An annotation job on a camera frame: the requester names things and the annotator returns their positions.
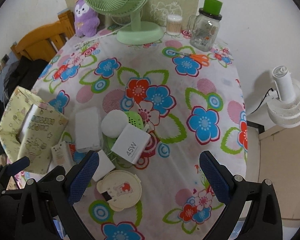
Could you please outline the orange handled scissors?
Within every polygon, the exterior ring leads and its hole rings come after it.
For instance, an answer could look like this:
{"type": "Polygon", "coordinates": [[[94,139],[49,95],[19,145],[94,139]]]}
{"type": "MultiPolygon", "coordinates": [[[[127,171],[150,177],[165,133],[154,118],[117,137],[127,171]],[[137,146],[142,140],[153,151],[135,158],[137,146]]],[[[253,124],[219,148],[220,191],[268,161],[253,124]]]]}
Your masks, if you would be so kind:
{"type": "Polygon", "coordinates": [[[177,51],[173,51],[173,53],[177,54],[177,55],[187,56],[187,57],[193,59],[194,61],[196,61],[197,63],[201,64],[204,67],[208,67],[210,65],[209,58],[203,54],[189,54],[189,53],[182,53],[182,52],[177,52],[177,51]]]}

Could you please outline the white tissue pack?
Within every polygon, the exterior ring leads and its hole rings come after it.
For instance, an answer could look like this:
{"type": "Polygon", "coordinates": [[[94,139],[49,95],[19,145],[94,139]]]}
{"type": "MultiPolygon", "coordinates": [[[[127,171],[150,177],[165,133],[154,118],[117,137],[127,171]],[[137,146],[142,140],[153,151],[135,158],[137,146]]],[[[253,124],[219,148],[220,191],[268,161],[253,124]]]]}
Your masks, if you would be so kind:
{"type": "Polygon", "coordinates": [[[102,148],[100,115],[96,107],[86,108],[76,113],[75,144],[78,152],[102,148]]]}

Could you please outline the beige round bear compact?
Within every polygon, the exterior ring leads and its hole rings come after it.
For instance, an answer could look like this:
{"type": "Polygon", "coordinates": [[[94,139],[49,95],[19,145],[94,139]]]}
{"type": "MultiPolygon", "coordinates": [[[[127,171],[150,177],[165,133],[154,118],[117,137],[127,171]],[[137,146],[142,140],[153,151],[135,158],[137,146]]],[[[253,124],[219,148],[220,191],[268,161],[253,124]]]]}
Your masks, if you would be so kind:
{"type": "Polygon", "coordinates": [[[97,182],[96,188],[116,212],[133,207],[142,195],[141,180],[136,174],[124,170],[110,172],[97,182]]]}

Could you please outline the green desk fan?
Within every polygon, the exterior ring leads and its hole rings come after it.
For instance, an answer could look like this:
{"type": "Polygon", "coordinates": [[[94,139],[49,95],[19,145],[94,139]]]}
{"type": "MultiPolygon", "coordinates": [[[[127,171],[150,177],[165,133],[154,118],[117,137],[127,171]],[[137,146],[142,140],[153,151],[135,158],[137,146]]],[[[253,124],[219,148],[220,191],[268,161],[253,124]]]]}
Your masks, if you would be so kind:
{"type": "Polygon", "coordinates": [[[117,32],[117,40],[126,45],[143,45],[160,40],[164,31],[154,22],[141,20],[141,9],[148,0],[84,0],[89,7],[105,16],[129,16],[130,24],[117,32]]]}

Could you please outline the yellow cartoon storage box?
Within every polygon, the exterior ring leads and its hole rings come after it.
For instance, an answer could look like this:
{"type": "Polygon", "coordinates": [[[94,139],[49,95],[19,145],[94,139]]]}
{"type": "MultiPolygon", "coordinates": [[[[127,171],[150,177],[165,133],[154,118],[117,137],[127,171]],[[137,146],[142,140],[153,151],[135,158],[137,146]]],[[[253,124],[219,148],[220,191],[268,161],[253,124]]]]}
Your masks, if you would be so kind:
{"type": "Polygon", "coordinates": [[[26,171],[45,174],[52,160],[51,148],[65,130],[68,118],[42,98],[16,87],[0,121],[0,142],[11,162],[28,157],[26,171]]]}

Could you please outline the small white labelled box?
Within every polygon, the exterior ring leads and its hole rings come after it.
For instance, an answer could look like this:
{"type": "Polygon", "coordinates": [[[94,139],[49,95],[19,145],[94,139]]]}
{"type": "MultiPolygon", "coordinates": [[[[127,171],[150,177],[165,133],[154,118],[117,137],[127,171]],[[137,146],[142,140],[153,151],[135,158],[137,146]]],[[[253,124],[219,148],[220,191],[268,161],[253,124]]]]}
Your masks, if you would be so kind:
{"type": "Polygon", "coordinates": [[[62,166],[65,169],[70,169],[73,166],[72,156],[69,144],[66,141],[59,142],[51,147],[53,162],[56,165],[62,166]]]}

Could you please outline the green perforated speaker case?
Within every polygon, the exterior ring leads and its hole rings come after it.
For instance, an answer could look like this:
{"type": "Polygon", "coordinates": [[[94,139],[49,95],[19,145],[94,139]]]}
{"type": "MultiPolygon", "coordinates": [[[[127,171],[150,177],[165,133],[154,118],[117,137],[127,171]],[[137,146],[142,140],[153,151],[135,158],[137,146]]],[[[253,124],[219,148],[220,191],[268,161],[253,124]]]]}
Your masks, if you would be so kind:
{"type": "MultiPolygon", "coordinates": [[[[143,129],[144,128],[144,124],[143,124],[143,120],[141,118],[141,116],[134,112],[134,111],[126,111],[125,112],[126,115],[128,116],[128,123],[139,128],[139,129],[143,129]]],[[[117,140],[117,138],[109,138],[109,137],[106,137],[104,134],[103,134],[104,138],[106,138],[106,155],[107,156],[110,156],[111,155],[111,148],[113,147],[115,141],[117,140]]]]}

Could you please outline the white rectangular block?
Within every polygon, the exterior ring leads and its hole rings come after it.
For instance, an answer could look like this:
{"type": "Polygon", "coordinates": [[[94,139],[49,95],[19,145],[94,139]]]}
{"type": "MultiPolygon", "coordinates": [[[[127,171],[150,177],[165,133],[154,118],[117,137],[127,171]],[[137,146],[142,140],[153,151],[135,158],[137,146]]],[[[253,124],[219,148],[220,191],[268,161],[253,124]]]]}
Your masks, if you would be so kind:
{"type": "Polygon", "coordinates": [[[98,182],[108,173],[115,169],[115,165],[111,162],[103,150],[98,151],[99,164],[92,177],[93,181],[98,182]]]}

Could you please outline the white 45W charger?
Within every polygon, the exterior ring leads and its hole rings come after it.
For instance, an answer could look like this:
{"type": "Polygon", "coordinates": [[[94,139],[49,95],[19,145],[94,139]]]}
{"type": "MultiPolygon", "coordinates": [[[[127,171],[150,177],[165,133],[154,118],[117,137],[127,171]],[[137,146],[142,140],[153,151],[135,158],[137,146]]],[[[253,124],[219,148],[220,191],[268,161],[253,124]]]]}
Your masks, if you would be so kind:
{"type": "Polygon", "coordinates": [[[131,125],[123,129],[111,151],[131,164],[136,164],[145,150],[151,136],[147,132],[131,125]]]}

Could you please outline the cotton swab jar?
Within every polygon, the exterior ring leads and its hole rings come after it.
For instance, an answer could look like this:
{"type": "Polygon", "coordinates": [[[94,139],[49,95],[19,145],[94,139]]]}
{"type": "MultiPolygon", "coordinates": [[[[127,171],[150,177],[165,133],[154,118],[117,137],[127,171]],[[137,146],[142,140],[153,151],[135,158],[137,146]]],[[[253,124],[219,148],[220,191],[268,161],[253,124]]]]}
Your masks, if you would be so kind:
{"type": "Polygon", "coordinates": [[[169,14],[166,19],[166,33],[177,36],[181,32],[183,18],[180,15],[169,14]]]}

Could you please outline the black clothing on chair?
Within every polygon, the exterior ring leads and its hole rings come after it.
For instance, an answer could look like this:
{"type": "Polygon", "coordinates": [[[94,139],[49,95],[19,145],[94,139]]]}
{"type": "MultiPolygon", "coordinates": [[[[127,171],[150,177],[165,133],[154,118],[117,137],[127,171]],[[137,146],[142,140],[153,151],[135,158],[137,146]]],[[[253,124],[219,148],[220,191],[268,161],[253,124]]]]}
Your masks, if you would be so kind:
{"type": "MultiPolygon", "coordinates": [[[[0,121],[15,88],[21,86],[31,90],[47,65],[48,62],[43,59],[32,61],[22,56],[0,74],[0,121]]],[[[0,155],[2,154],[4,154],[4,149],[0,142],[0,155]]]]}

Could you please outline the wooden chair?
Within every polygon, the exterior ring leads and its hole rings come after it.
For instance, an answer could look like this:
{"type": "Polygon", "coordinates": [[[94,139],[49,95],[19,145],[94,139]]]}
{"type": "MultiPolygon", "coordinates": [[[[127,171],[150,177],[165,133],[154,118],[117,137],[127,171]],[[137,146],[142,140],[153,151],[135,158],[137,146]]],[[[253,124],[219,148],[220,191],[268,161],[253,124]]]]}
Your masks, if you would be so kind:
{"type": "Polygon", "coordinates": [[[17,59],[24,56],[32,61],[42,59],[49,62],[74,36],[74,22],[74,13],[65,9],[58,13],[58,21],[29,32],[11,46],[11,51],[17,59]]]}

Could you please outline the glass jar green lid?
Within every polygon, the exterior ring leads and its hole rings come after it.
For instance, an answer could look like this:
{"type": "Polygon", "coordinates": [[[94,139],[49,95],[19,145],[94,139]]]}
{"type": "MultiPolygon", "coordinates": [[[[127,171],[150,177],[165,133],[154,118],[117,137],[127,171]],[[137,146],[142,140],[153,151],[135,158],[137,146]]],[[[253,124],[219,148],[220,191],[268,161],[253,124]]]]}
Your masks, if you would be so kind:
{"type": "Polygon", "coordinates": [[[219,0],[204,0],[198,15],[192,15],[188,21],[188,30],[191,34],[190,44],[204,52],[210,51],[216,40],[223,3],[219,0]]]}

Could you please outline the beige patterned board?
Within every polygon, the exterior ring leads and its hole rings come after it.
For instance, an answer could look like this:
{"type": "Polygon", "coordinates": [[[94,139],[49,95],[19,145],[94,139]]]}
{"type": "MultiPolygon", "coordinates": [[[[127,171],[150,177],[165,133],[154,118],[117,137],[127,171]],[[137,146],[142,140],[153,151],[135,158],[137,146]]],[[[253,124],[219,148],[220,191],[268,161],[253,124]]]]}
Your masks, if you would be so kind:
{"type": "MultiPolygon", "coordinates": [[[[65,0],[69,9],[74,9],[77,0],[65,0]]],[[[166,26],[168,15],[180,15],[183,18],[182,29],[187,29],[189,17],[197,13],[199,0],[148,0],[141,10],[141,20],[155,22],[166,26]]],[[[101,25],[125,25],[130,22],[129,16],[110,17],[99,14],[101,25]]]]}

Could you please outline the white round sponge puff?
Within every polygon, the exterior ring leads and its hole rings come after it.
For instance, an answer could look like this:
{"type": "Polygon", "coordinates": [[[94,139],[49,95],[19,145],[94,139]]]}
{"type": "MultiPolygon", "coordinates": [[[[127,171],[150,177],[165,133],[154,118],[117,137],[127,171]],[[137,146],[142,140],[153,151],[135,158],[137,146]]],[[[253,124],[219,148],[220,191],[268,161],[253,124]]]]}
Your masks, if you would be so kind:
{"type": "Polygon", "coordinates": [[[110,111],[101,122],[102,133],[109,138],[118,138],[128,124],[128,116],[121,110],[110,111]]]}

